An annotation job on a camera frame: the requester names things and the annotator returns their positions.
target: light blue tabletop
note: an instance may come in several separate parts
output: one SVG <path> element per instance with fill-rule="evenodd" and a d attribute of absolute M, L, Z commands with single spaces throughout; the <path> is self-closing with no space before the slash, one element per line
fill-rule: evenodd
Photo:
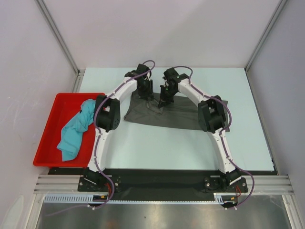
<path fill-rule="evenodd" d="M 87 68 L 79 92 L 113 91 L 135 68 Z M 153 91 L 159 93 L 163 72 L 153 70 Z M 232 113 L 227 140 L 243 169 L 273 171 L 273 164 L 243 68 L 194 68 L 192 81 L 201 90 L 228 101 Z M 177 69 L 189 74 L 188 70 Z M 130 98 L 121 104 L 121 122 L 112 136 L 107 168 L 217 170 L 217 158 L 203 131 L 141 125 L 124 121 Z"/>

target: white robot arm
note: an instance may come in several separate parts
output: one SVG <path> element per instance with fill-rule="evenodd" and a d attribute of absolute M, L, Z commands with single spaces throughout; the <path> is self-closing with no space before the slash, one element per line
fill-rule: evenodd
<path fill-rule="evenodd" d="M 138 66 L 138 69 L 131 74 L 134 76 L 145 72 L 145 68 Z M 93 147 L 93 153 L 88 164 L 89 170 L 96 172 L 98 168 L 103 171 L 105 169 L 105 159 L 108 150 L 109 140 L 114 130 L 117 128 L 120 122 L 120 103 L 129 96 L 136 89 L 139 90 L 140 97 L 147 99 L 152 96 L 152 81 L 150 81 L 150 75 L 133 79 L 126 74 L 123 83 L 113 92 L 102 96 L 100 100 L 108 99 L 107 103 L 99 111 L 97 119 L 95 143 Z M 164 72 L 166 84 L 161 85 L 161 96 L 159 107 L 165 106 L 173 102 L 173 96 L 177 92 L 181 92 L 186 95 L 191 101 L 198 106 L 198 118 L 201 128 L 208 132 L 212 142 L 215 145 L 217 158 L 219 162 L 219 170 L 222 172 L 227 186 L 234 184 L 241 179 L 239 170 L 232 165 L 230 160 L 231 152 L 229 150 L 228 143 L 225 138 L 225 132 L 222 132 L 222 137 L 227 154 L 225 153 L 224 146 L 219 136 L 220 131 L 224 128 L 224 108 L 216 101 L 212 101 L 205 97 L 209 96 L 206 93 L 199 93 L 188 82 L 188 76 L 186 74 L 179 75 L 174 68 L 168 69 Z"/>

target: plastic tray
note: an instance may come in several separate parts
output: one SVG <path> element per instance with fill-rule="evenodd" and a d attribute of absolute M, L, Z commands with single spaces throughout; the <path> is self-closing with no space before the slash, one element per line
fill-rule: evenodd
<path fill-rule="evenodd" d="M 87 167 L 94 145 L 93 124 L 83 133 L 81 148 L 74 160 L 63 162 L 57 145 L 61 140 L 61 129 L 80 111 L 81 104 L 87 99 L 96 100 L 99 94 L 104 93 L 59 93 L 56 95 L 34 158 L 35 166 Z"/>

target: teal cloth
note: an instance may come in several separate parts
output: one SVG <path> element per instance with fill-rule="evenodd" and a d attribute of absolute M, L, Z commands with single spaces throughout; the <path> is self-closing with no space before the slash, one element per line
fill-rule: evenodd
<path fill-rule="evenodd" d="M 61 142 L 57 148 L 61 150 L 62 161 L 76 158 L 81 147 L 82 133 L 93 123 L 95 100 L 88 99 L 78 112 L 61 130 Z"/>

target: cable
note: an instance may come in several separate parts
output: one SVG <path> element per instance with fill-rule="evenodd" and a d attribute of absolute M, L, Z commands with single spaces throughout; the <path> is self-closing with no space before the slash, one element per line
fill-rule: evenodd
<path fill-rule="evenodd" d="M 184 66 L 184 65 L 178 65 L 178 66 L 176 66 L 176 67 L 174 67 L 174 68 L 187 68 L 188 70 L 190 70 L 190 71 L 191 71 L 191 74 L 190 74 L 190 76 L 189 76 L 189 84 L 191 84 L 191 76 L 192 76 L 192 74 L 193 74 L 192 68 L 190 68 L 190 67 L 188 67 L 188 66 Z"/>
<path fill-rule="evenodd" d="M 108 188 L 108 195 L 110 195 L 111 193 L 111 187 L 108 183 L 105 184 L 105 186 Z"/>
<path fill-rule="evenodd" d="M 183 68 L 190 69 L 191 72 L 192 72 L 191 75 L 190 75 L 190 77 L 189 77 L 189 84 L 190 84 L 190 86 L 191 86 L 196 92 L 198 92 L 200 95 L 202 95 L 203 97 L 208 98 L 208 99 L 213 99 L 213 100 L 215 100 L 216 102 L 220 103 L 220 104 L 227 110 L 227 112 L 228 112 L 228 115 L 229 115 L 229 124 L 228 124 L 227 126 L 225 126 L 225 127 L 220 131 L 220 133 L 219 133 L 219 136 L 220 136 L 220 139 L 221 139 L 223 148 L 224 148 L 225 155 L 226 155 L 227 159 L 232 163 L 232 165 L 234 165 L 234 166 L 235 166 L 237 169 L 239 169 L 240 171 L 242 171 L 242 172 L 248 174 L 248 175 L 251 177 L 251 179 L 252 179 L 252 188 L 251 188 L 251 190 L 250 190 L 249 195 L 248 195 L 241 203 L 239 203 L 237 206 L 242 205 L 244 202 L 246 202 L 246 201 L 250 198 L 250 196 L 252 195 L 252 193 L 253 193 L 253 191 L 254 191 L 254 177 L 253 177 L 253 175 L 252 175 L 251 173 L 249 173 L 248 171 L 246 171 L 246 170 L 240 168 L 239 166 L 237 166 L 237 164 L 235 164 L 235 163 L 232 161 L 232 159 L 229 157 L 228 151 L 227 151 L 227 149 L 226 149 L 226 147 L 225 147 L 224 138 L 223 138 L 222 133 L 223 133 L 223 131 L 226 131 L 226 130 L 231 126 L 231 124 L 232 124 L 232 114 L 231 114 L 231 112 L 230 112 L 228 106 L 227 106 L 223 101 L 221 101 L 221 100 L 219 100 L 219 99 L 217 99 L 217 98 L 215 98 L 215 97 L 207 96 L 207 95 L 203 94 L 202 91 L 200 91 L 198 88 L 196 88 L 196 87 L 192 84 L 192 82 L 191 82 L 191 76 L 192 76 L 192 74 L 193 74 L 193 70 L 192 70 L 190 67 L 186 67 L 186 66 L 177 66 L 177 67 L 183 67 Z"/>
<path fill-rule="evenodd" d="M 97 141 L 96 141 L 96 144 L 95 144 L 95 148 L 94 148 L 94 162 L 95 162 L 96 168 L 97 168 L 97 170 L 99 171 L 99 173 L 102 174 L 106 179 L 109 180 L 109 182 L 111 183 L 112 188 L 111 188 L 111 194 L 110 194 L 110 196 L 108 196 L 107 200 L 105 200 L 105 201 L 104 201 L 101 205 L 99 205 L 98 207 L 93 207 L 93 208 L 92 208 L 93 210 L 94 210 L 94 209 L 99 209 L 99 208 L 103 207 L 108 201 L 111 200 L 111 198 L 113 197 L 113 194 L 114 194 L 114 183 L 113 183 L 113 181 L 112 181 L 106 174 L 104 174 L 104 173 L 102 172 L 102 170 L 101 170 L 101 169 L 99 168 L 99 166 L 98 166 L 98 162 L 97 162 L 97 159 L 96 159 L 96 158 L 97 158 L 97 156 L 96 156 L 96 154 L 97 154 L 97 146 L 98 146 L 98 144 L 99 144 L 99 141 L 100 141 L 100 138 L 101 138 L 101 135 L 102 135 L 102 132 L 101 132 L 100 128 L 99 128 L 99 127 L 97 126 L 97 124 L 96 124 L 97 114 L 99 113 L 100 109 L 101 109 L 102 106 L 105 104 L 105 102 L 106 102 L 108 99 L 110 99 L 112 96 L 114 96 L 114 94 L 117 93 L 126 83 L 130 82 L 131 80 L 137 79 L 137 78 L 139 78 L 139 77 L 141 77 L 141 76 L 144 76 L 144 75 L 150 73 L 150 72 L 155 68 L 155 66 L 156 66 L 155 61 L 153 61 L 153 60 L 147 60 L 147 61 L 145 61 L 143 64 L 145 64 L 145 63 L 147 63 L 147 62 L 152 62 L 152 63 L 153 63 L 152 68 L 151 68 L 150 70 L 148 70 L 148 71 L 142 73 L 142 74 L 139 74 L 139 75 L 137 75 L 137 76 L 134 76 L 134 77 L 128 79 L 125 83 L 122 83 L 120 86 L 118 86 L 118 88 L 114 91 L 114 93 L 111 93 L 109 96 L 107 96 L 107 97 L 101 102 L 101 104 L 98 106 L 98 108 L 97 108 L 97 110 L 96 110 L 96 113 L 95 113 L 95 115 L 94 115 L 93 124 L 94 124 L 95 128 L 97 128 L 97 129 L 99 130 L 99 133 L 100 133 L 99 136 L 98 136 L 98 138 L 97 138 Z M 65 211 L 68 211 L 68 210 L 71 210 L 71 209 L 74 209 L 74 208 L 79 208 L 79 207 L 87 207 L 87 205 L 76 205 L 76 206 L 72 206 L 72 207 L 70 207 L 70 208 L 66 208 L 66 209 L 63 209 L 63 210 L 60 210 L 60 211 L 57 211 L 57 212 L 53 212 L 53 213 L 47 214 L 47 215 L 45 215 L 45 216 L 47 216 L 47 217 L 49 217 L 49 216 L 54 216 L 54 215 L 63 213 L 63 212 L 65 212 Z"/>
<path fill-rule="evenodd" d="M 242 195 L 242 191 L 240 190 L 239 186 L 236 186 L 235 189 L 236 189 L 236 197 L 239 198 Z"/>

